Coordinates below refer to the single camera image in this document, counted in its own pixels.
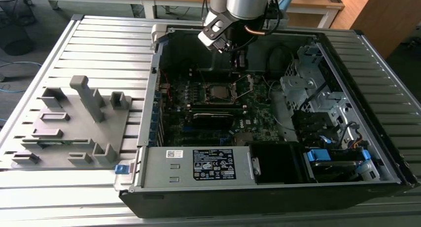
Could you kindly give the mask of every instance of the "copper pipe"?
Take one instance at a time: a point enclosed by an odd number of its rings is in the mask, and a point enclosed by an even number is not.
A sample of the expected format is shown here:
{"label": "copper pipe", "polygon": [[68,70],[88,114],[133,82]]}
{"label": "copper pipe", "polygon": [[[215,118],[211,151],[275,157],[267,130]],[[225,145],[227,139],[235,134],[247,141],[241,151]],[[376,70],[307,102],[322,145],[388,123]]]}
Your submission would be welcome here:
{"label": "copper pipe", "polygon": [[264,35],[265,35],[265,32],[252,30],[251,28],[248,28],[248,26],[244,26],[244,29],[245,29],[245,31],[247,31],[249,34],[252,34],[252,35],[260,35],[260,36],[264,36]]}

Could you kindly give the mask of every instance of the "barcode sticker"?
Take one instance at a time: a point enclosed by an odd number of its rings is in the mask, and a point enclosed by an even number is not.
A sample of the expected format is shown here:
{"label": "barcode sticker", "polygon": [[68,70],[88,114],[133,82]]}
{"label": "barcode sticker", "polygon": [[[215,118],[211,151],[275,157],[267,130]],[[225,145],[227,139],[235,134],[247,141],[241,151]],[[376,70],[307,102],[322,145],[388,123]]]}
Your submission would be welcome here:
{"label": "barcode sticker", "polygon": [[183,150],[167,150],[165,158],[183,158]]}

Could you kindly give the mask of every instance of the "red wire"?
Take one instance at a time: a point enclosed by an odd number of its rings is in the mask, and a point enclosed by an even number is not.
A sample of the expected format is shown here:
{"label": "red wire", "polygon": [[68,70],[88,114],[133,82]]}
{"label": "red wire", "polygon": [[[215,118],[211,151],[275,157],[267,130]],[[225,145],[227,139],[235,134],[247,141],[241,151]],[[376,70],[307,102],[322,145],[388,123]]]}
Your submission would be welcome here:
{"label": "red wire", "polygon": [[171,94],[169,94],[169,81],[168,81],[168,77],[167,77],[167,74],[164,72],[164,70],[160,68],[159,69],[160,72],[163,73],[164,77],[165,77],[165,82],[167,82],[167,96],[168,96],[168,99],[169,99],[169,102],[172,103],[172,97],[171,97]]}

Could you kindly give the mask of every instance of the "floor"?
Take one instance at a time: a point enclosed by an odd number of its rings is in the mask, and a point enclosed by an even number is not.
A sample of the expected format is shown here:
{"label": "floor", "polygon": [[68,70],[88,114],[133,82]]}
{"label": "floor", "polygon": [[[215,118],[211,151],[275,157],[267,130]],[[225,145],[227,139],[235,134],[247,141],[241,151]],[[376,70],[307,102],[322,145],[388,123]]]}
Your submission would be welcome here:
{"label": "floor", "polygon": [[[9,56],[0,49],[0,65],[2,61],[32,61],[42,63],[53,45],[62,33],[73,14],[96,16],[133,17],[129,4],[85,3],[60,1],[58,10],[52,10],[45,0],[32,0],[32,11],[37,22],[25,27],[29,38],[36,44],[34,50],[22,56]],[[143,7],[133,6],[137,16],[144,16]],[[187,7],[171,7],[171,13],[165,14],[163,7],[157,6],[157,17],[165,19],[199,20],[200,9]],[[9,91],[25,90],[38,67],[36,65],[8,65],[0,68],[0,73],[6,77],[6,81],[0,83],[0,89]],[[6,120],[13,108],[22,96],[22,93],[5,93],[0,91],[0,119]]]}
{"label": "floor", "polygon": [[[0,60],[9,62],[33,61],[42,63],[60,34],[68,24],[73,14],[133,17],[130,6],[128,4],[108,4],[108,3],[77,3],[60,1],[58,10],[52,10],[45,0],[33,1],[33,14],[37,22],[28,26],[26,32],[29,38],[36,43],[34,50],[22,56],[8,56],[0,49]],[[143,8],[134,7],[134,14],[143,16]],[[157,17],[165,19],[199,20],[200,9],[187,7],[171,7],[172,14],[165,14],[163,7],[157,6]],[[398,76],[403,80],[407,88],[421,99],[421,88],[418,86],[419,78],[414,74],[419,74],[415,69],[421,68],[421,46],[408,50],[404,46],[399,46],[390,55],[387,62],[395,70]],[[8,77],[6,81],[0,83],[0,89],[18,91],[25,90],[33,76],[37,73],[36,65],[8,65],[1,67],[1,74]],[[5,93],[0,91],[0,119],[6,120],[12,110],[22,96],[22,93]]]}

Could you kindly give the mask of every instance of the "motherboard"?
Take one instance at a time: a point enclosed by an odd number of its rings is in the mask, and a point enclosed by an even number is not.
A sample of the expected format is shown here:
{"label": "motherboard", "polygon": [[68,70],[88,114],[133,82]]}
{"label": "motherboard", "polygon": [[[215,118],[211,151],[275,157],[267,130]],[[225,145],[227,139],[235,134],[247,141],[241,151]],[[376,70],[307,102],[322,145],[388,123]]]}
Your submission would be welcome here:
{"label": "motherboard", "polygon": [[279,141],[268,84],[252,73],[160,71],[164,146]]}

